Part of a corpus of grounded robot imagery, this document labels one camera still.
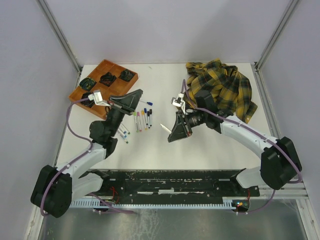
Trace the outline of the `pink cap white marker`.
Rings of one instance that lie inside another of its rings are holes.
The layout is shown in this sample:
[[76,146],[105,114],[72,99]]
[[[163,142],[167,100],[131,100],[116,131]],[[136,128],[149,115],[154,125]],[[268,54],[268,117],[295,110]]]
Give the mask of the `pink cap white marker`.
[[172,133],[172,131],[171,131],[168,127],[166,127],[165,125],[160,124],[160,126],[161,126],[165,131],[167,131],[169,134]]

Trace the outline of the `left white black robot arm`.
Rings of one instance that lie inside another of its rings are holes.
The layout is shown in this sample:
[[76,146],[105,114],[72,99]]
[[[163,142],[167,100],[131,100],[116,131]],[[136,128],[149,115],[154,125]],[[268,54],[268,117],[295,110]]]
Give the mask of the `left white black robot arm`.
[[85,94],[84,98],[72,102],[93,102],[96,106],[109,107],[105,120],[93,121],[89,126],[89,137],[75,134],[89,145],[78,155],[60,166],[44,166],[38,175],[30,201],[39,207],[42,216],[61,217],[71,203],[88,194],[97,192],[106,195],[111,183],[90,168],[105,159],[114,151],[118,143],[115,137],[125,115],[132,115],[143,95],[137,89],[122,96],[103,99],[100,90]]

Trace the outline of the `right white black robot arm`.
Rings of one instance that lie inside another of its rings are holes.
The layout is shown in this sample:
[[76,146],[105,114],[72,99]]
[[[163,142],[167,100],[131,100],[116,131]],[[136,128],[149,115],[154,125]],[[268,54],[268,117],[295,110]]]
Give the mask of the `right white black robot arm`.
[[279,190],[286,184],[301,181],[302,166],[292,140],[268,136],[249,127],[230,110],[218,108],[208,91],[199,91],[195,102],[187,103],[185,97],[186,94],[179,93],[171,100],[177,111],[168,142],[191,137],[193,128],[205,124],[241,143],[260,159],[258,167],[242,169],[233,176],[234,180],[229,183],[231,193],[240,196],[258,185]]

